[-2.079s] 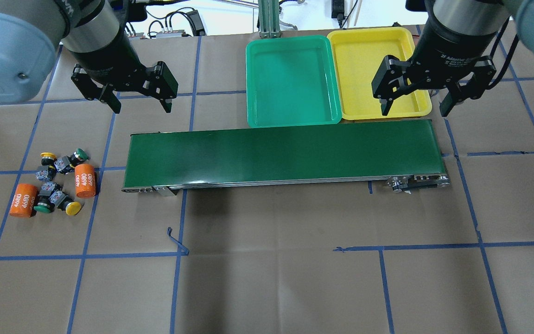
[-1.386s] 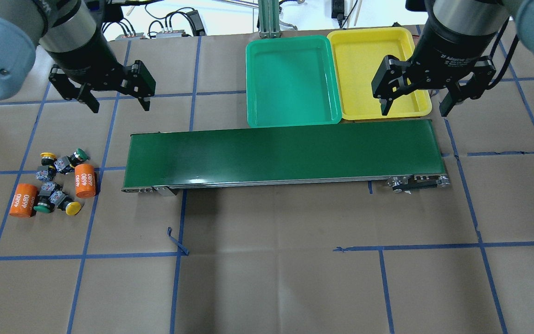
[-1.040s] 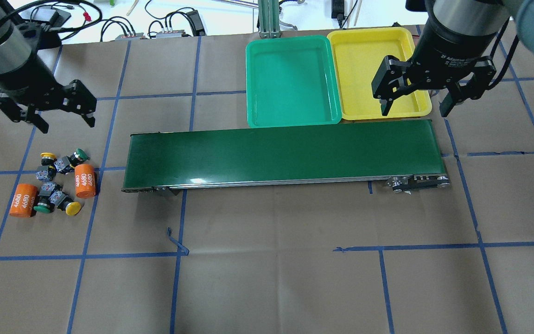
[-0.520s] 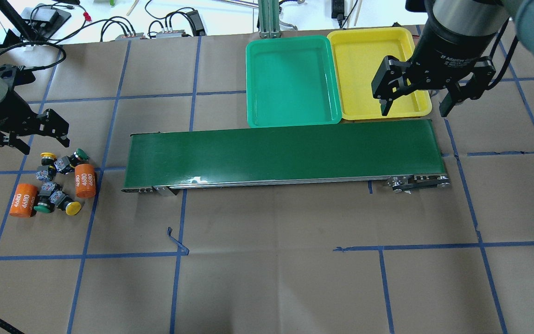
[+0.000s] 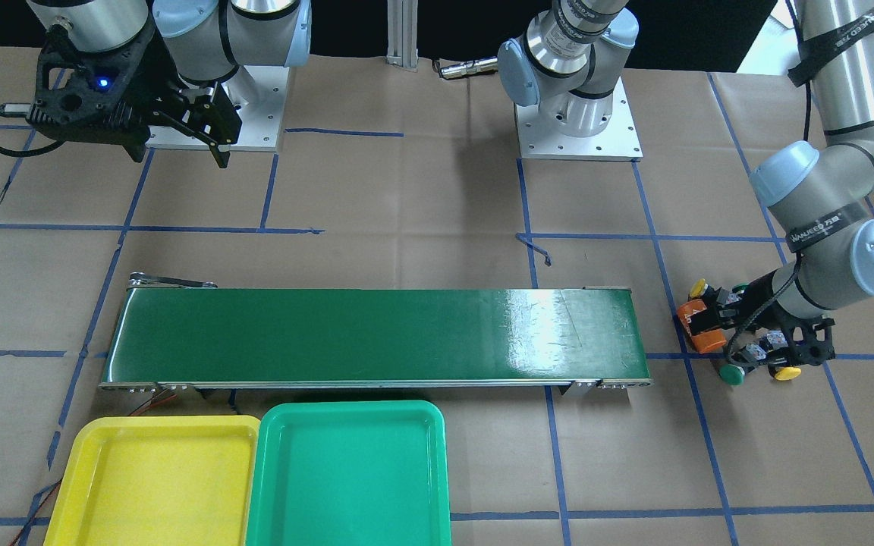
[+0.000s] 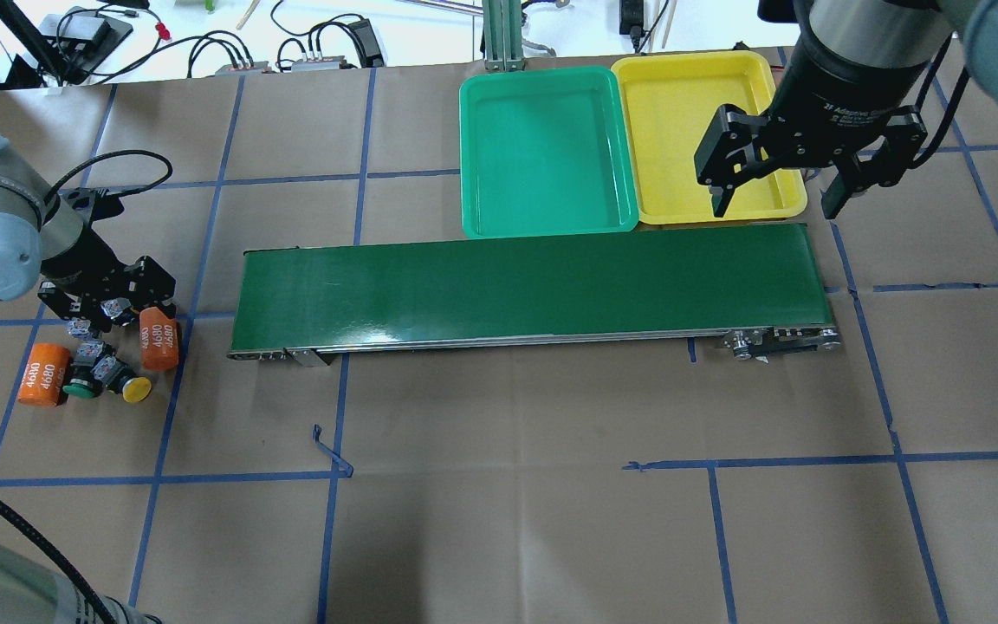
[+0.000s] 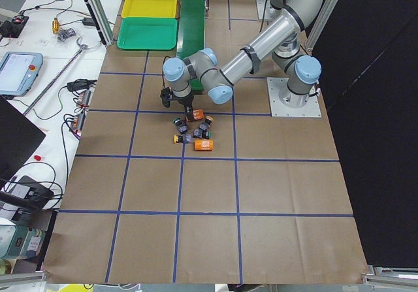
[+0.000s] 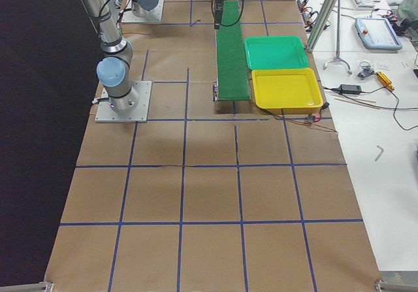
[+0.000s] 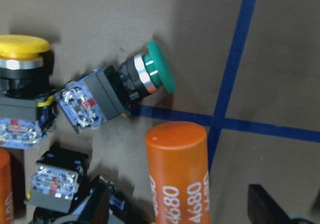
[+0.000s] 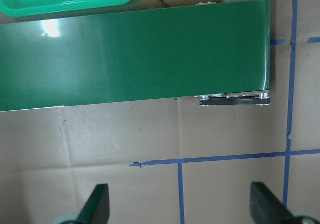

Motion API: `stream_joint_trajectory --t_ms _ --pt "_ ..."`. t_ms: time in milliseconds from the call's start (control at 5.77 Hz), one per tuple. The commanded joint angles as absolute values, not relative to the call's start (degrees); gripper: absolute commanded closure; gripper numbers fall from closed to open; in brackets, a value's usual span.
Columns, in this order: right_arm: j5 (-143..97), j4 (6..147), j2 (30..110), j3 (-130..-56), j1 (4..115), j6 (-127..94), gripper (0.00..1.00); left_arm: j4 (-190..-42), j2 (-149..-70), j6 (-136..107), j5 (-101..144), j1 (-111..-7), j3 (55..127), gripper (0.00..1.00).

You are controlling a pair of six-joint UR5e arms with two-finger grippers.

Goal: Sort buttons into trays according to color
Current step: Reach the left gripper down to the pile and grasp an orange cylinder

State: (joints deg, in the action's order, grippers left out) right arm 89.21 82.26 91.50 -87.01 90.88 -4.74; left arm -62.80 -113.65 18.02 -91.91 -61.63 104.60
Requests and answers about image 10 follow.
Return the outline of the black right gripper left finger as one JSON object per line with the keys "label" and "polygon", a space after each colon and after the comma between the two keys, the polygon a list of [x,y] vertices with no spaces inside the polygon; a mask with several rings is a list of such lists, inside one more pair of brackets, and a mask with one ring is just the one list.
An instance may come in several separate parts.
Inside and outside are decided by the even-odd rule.
{"label": "black right gripper left finger", "polygon": [[79,223],[107,224],[110,216],[108,184],[97,184],[78,214]]}

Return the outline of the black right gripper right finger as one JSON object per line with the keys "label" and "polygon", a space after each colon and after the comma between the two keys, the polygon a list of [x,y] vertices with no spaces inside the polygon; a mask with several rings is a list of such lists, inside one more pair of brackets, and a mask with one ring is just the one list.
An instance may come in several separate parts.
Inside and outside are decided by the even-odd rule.
{"label": "black right gripper right finger", "polygon": [[291,212],[263,182],[253,181],[250,186],[249,211],[255,223],[284,223]]}

